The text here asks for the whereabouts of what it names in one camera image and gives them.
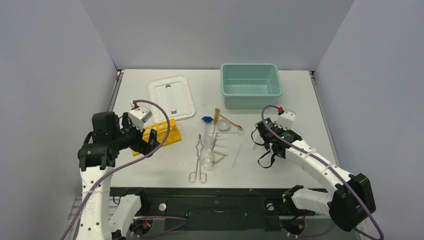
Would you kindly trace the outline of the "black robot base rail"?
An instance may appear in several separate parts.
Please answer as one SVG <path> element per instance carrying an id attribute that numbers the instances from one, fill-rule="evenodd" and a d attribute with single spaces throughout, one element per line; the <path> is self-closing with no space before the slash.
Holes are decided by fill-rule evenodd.
<path id="1" fill-rule="evenodd" d="M 182 231 L 243 231 L 263 229 L 266 232 L 292 227 L 301 216 L 312 216 L 306 210 L 290 210 L 283 204 L 285 188 L 158 188 L 112 187 L 115 203 L 124 197 L 140 197 L 136 217 L 167 217 L 164 228 L 187 222 Z"/>

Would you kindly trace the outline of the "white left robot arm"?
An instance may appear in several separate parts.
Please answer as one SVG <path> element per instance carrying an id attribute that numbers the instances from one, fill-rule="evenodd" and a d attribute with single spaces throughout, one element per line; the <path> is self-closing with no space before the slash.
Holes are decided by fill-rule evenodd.
<path id="1" fill-rule="evenodd" d="M 92 116 L 93 130 L 78 151 L 83 197 L 75 214 L 80 217 L 78 240 L 124 239 L 129 217 L 123 217 L 121 225 L 109 223 L 112 176 L 120 151 L 131 149 L 148 158 L 161 147 L 156 130 L 143 140 L 144 124 L 151 116 L 151 111 L 143 107 L 125 112 L 122 117 L 113 111 Z"/>

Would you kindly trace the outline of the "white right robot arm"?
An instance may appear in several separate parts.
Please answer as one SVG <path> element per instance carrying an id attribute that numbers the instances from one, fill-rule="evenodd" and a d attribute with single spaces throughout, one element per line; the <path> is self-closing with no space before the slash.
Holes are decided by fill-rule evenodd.
<path id="1" fill-rule="evenodd" d="M 325 159 L 291 129 L 277 127 L 270 118 L 255 125 L 262 145 L 275 158 L 296 164 L 326 190 L 325 192 L 295 185 L 282 195 L 282 207 L 289 214 L 310 211 L 325 215 L 340 229 L 350 232 L 368 214 L 376 210 L 370 180 L 362 173 L 354 175 Z"/>

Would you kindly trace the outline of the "yellow test tube rack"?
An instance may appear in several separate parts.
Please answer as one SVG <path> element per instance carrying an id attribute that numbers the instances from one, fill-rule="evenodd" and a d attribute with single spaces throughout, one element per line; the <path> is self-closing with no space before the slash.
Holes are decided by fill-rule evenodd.
<path id="1" fill-rule="evenodd" d="M 182 141 L 182 137 L 177 127 L 176 120 L 174 118 L 171 118 L 169 121 L 170 121 L 170 133 L 168 135 L 168 138 L 163 144 L 164 147 L 167 145 L 171 145 L 171 144 Z M 144 129 L 145 131 L 143 133 L 143 138 L 142 138 L 144 141 L 147 142 L 149 140 L 151 130 L 155 130 L 157 132 L 156 139 L 160 143 L 164 139 L 167 133 L 168 124 L 166 121 L 162 121 L 159 123 L 146 126 Z"/>

